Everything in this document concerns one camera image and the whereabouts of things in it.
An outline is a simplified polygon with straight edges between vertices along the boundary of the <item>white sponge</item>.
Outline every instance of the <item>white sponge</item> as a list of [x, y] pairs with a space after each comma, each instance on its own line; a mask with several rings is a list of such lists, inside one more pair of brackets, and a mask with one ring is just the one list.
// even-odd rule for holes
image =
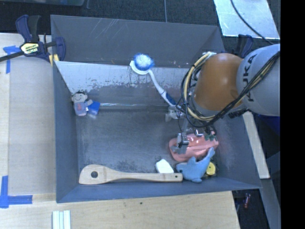
[[165, 159], [161, 159], [156, 163], [156, 169], [158, 173], [173, 173], [173, 168]]

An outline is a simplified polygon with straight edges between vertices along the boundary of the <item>dark floor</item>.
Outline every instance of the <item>dark floor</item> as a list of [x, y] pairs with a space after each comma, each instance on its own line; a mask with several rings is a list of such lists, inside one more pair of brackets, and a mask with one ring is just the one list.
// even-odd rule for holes
[[[275, 24], [281, 34], [281, 0], [268, 0]], [[51, 34], [51, 14], [161, 21], [186, 24], [219, 25], [213, 0], [85, 0], [81, 6], [37, 4], [25, 1], [0, 1], [0, 32], [16, 33], [15, 20], [23, 15], [40, 15], [39, 34]], [[237, 38], [223, 37], [225, 49], [232, 52]], [[262, 39], [254, 39], [253, 50], [269, 45]], [[255, 115], [258, 133], [268, 160], [280, 151], [279, 135], [266, 122]], [[272, 174], [274, 187], [281, 202], [280, 172]], [[251, 194], [248, 209], [243, 207], [246, 193]], [[259, 190], [233, 191], [241, 229], [268, 229]]]

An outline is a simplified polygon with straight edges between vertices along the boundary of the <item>pink toy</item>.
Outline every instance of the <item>pink toy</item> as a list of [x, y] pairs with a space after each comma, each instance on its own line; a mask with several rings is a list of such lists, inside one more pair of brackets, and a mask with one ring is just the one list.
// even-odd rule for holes
[[191, 157], [195, 157], [196, 159], [200, 157], [206, 156], [207, 152], [211, 147], [214, 149], [218, 146], [218, 141], [214, 138], [213, 141], [205, 140], [204, 136], [196, 136], [195, 134], [188, 134], [187, 140], [189, 141], [189, 145], [186, 148], [185, 154], [178, 154], [170, 148], [171, 146], [177, 145], [177, 138], [173, 138], [169, 142], [169, 149], [174, 158], [174, 160], [179, 162], [184, 162], [189, 160]]

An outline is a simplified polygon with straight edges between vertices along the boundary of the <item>white brush handle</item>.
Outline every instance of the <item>white brush handle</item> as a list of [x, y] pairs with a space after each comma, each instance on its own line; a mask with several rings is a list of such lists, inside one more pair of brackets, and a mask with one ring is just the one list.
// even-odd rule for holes
[[151, 70], [148, 71], [149, 75], [151, 76], [152, 82], [156, 89], [158, 90], [161, 97], [169, 104], [169, 106], [176, 106], [175, 101], [169, 96], [167, 91], [165, 91], [157, 82], [156, 77], [154, 76]]

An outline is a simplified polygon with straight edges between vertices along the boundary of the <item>kuka logo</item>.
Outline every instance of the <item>kuka logo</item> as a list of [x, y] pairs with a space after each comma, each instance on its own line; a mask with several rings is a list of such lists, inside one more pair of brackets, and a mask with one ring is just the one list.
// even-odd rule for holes
[[[248, 73], [248, 71], [249, 71], [249, 69], [250, 69], [250, 67], [251, 67], [252, 60], [253, 60], [253, 58], [254, 58], [256, 55], [257, 55], [257, 54], [251, 56], [251, 57], [248, 59], [248, 63], [249, 63], [248, 67], [247, 67], [247, 65], [244, 67], [244, 74], [243, 74], [243, 82], [245, 82], [245, 86], [244, 86], [244, 87], [246, 87], [246, 86], [248, 85], [248, 83], [249, 83], [249, 80], [248, 80], [249, 73]], [[248, 92], [246, 96], [248, 97], [248, 101], [249, 101], [249, 102], [254, 102], [254, 99], [251, 98], [251, 93], [250, 93], [250, 92]]]

